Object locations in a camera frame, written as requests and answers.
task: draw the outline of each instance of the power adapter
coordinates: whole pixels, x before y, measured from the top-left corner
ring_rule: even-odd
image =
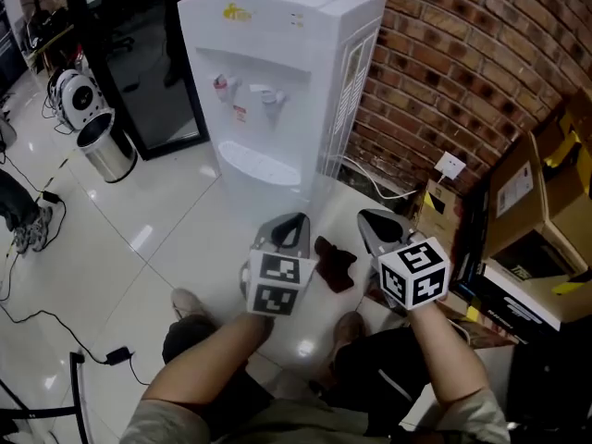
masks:
[[[117,349],[116,351],[111,351],[110,353],[107,354],[107,365],[117,365],[117,364],[122,364],[124,363],[126,360],[129,360],[131,358],[131,352],[130,349],[128,349],[127,347],[121,347],[120,349]]]
[[[48,203],[51,203],[51,204],[57,204],[57,203],[59,203],[59,202],[60,202],[60,198],[59,198],[59,196],[58,196],[57,194],[53,194],[53,193],[52,193],[52,192],[50,192],[50,191],[43,191],[43,192],[41,193],[41,195],[42,195],[43,199],[44,199],[45,201],[47,201]]]

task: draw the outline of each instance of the yellow logo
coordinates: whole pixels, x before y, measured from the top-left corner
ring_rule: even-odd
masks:
[[[237,7],[236,4],[228,4],[226,10],[224,10],[225,19],[236,19],[237,21],[249,21],[251,19],[251,13],[244,8]]]

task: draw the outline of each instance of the black stand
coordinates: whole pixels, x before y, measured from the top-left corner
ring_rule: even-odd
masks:
[[[86,430],[84,429],[84,420],[82,418],[82,408],[80,407],[80,390],[78,386],[78,364],[84,364],[84,356],[79,353],[70,353],[70,379],[72,381],[72,397],[74,404],[64,408],[47,408],[44,410],[30,410],[25,404],[15,395],[12,390],[0,379],[0,388],[2,388],[10,398],[20,407],[20,410],[3,410],[0,409],[0,416],[3,419],[44,419],[44,418],[58,418],[60,416],[76,415],[78,423],[78,430],[80,432],[80,439],[82,444],[89,444],[86,437]]]

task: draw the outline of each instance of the white cable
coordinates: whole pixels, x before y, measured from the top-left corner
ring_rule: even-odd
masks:
[[[370,173],[368,173],[368,171],[366,171],[363,167],[361,167],[360,164],[357,161],[353,161],[351,158],[349,158],[345,154],[343,154],[341,157],[343,159],[347,159],[350,163],[354,163],[357,167],[359,167],[363,171],[363,173],[368,177],[368,179],[370,179],[372,181],[372,184],[374,184],[374,188],[376,189],[376,192],[378,193],[378,195],[380,197],[382,197],[385,201],[391,201],[392,199],[400,199],[401,197],[406,197],[406,196],[408,196],[410,194],[413,194],[414,192],[417,192],[418,191],[418,190],[409,191],[409,192],[405,192],[404,194],[400,194],[398,196],[391,196],[391,197],[384,196],[384,195],[382,195],[382,192],[380,192],[380,189],[378,188],[378,185],[372,179],[372,176],[370,176]]]

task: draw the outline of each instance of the drip tray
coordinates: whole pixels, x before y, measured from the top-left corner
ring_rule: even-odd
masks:
[[[251,178],[278,186],[300,185],[300,173],[271,156],[232,141],[221,142],[218,151],[229,164]]]

